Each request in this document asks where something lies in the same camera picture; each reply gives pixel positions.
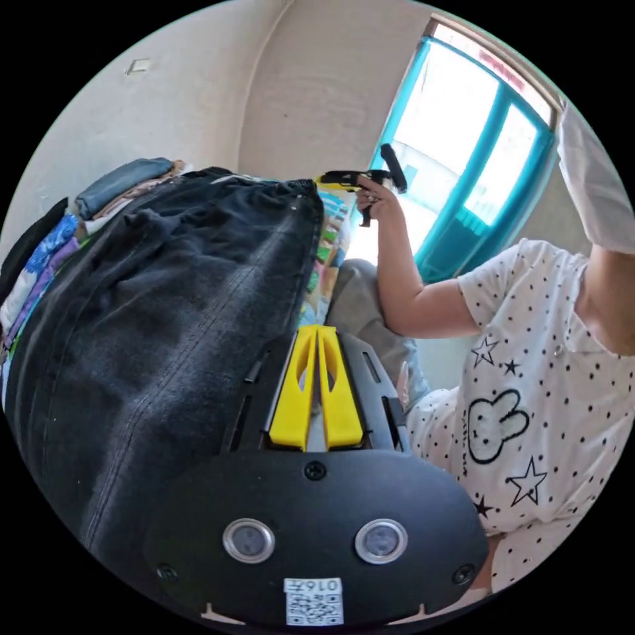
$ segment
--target hand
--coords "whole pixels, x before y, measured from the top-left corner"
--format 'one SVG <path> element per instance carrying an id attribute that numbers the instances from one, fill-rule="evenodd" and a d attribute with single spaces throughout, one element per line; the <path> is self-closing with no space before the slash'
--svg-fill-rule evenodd
<path id="1" fill-rule="evenodd" d="M 379 219 L 397 209 L 401 210 L 397 197 L 383 185 L 379 185 L 366 177 L 358 177 L 357 185 L 363 189 L 356 192 L 357 209 L 365 210 L 370 207 L 370 217 Z"/>

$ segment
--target glass pane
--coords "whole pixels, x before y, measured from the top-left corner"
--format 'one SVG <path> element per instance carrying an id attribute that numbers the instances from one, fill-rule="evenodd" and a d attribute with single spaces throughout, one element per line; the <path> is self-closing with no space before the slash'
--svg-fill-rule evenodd
<path id="1" fill-rule="evenodd" d="M 536 128 L 511 106 L 500 137 L 465 207 L 491 225 L 500 214 L 521 176 L 536 140 Z"/>
<path id="2" fill-rule="evenodd" d="M 399 199 L 413 253 L 465 172 L 498 85 L 496 78 L 470 60 L 431 44 L 391 141 L 409 185 Z M 347 257 L 376 263 L 376 232 L 375 223 L 356 230 Z"/>
<path id="3" fill-rule="evenodd" d="M 482 68 L 432 43 L 394 141 L 410 148 L 415 161 L 419 155 L 421 161 L 439 164 L 458 177 L 472 156 L 497 90 L 498 81 Z"/>
<path id="4" fill-rule="evenodd" d="M 529 83 L 527 83 L 509 64 L 506 64 L 497 56 L 490 53 L 480 44 L 469 37 L 455 31 L 449 26 L 438 24 L 434 37 L 446 42 L 461 52 L 478 60 L 483 66 L 500 77 L 508 86 L 513 88 L 547 124 L 551 124 L 551 106 L 542 95 Z"/>

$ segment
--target teal window frame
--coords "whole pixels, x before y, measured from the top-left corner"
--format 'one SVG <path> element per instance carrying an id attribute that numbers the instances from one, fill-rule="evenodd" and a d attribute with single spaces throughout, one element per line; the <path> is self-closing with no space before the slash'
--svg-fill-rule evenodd
<path id="1" fill-rule="evenodd" d="M 380 169 L 382 144 L 391 144 L 423 69 L 432 43 L 444 46 L 476 64 L 498 82 L 489 116 L 446 204 L 428 236 L 415 254 L 423 280 L 438 282 L 467 273 L 505 249 L 533 211 L 555 165 L 555 135 L 549 124 L 513 88 L 484 64 L 433 36 L 421 39 L 402 82 L 382 135 L 377 143 L 371 169 Z M 515 106 L 536 128 L 536 137 L 517 182 L 491 225 L 483 223 L 465 205 L 478 182 L 500 137 L 509 109 Z"/>

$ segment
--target screw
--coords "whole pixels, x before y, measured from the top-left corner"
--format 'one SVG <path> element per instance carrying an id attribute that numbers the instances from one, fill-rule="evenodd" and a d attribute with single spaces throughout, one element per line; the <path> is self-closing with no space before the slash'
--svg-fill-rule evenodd
<path id="1" fill-rule="evenodd" d="M 166 582 L 176 582 L 179 579 L 179 575 L 169 564 L 159 564 L 157 575 Z"/>
<path id="2" fill-rule="evenodd" d="M 309 481 L 321 481 L 326 476 L 326 466 L 319 461 L 311 461 L 304 468 L 304 475 Z"/>
<path id="3" fill-rule="evenodd" d="M 459 567 L 452 576 L 452 583 L 456 585 L 462 585 L 469 582 L 476 573 L 476 570 L 471 564 L 464 564 Z"/>

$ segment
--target light switch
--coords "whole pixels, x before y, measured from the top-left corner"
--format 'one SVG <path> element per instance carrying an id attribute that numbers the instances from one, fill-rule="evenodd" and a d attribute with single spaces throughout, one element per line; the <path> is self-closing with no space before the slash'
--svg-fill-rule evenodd
<path id="1" fill-rule="evenodd" d="M 128 67 L 126 75 L 132 75 L 133 73 L 145 73 L 150 70 L 150 59 L 144 58 L 142 60 L 132 60 L 132 64 Z"/>

